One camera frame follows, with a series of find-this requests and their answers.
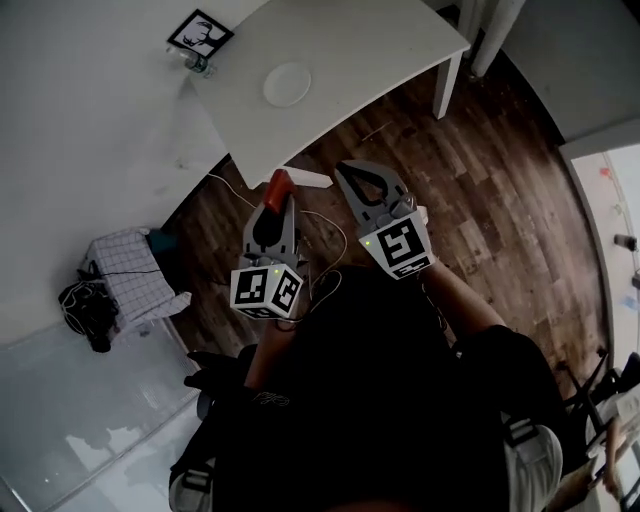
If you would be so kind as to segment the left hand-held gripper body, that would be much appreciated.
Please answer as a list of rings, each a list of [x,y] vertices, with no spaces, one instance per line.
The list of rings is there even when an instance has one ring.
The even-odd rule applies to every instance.
[[[244,248],[239,268],[231,272],[231,308],[255,320],[292,319],[303,286],[296,246]]]

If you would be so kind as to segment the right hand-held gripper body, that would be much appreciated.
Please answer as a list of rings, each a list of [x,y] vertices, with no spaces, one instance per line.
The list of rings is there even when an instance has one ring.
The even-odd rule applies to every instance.
[[[389,276],[400,280],[433,263],[426,209],[413,194],[391,204],[367,201],[359,207],[358,241]]]

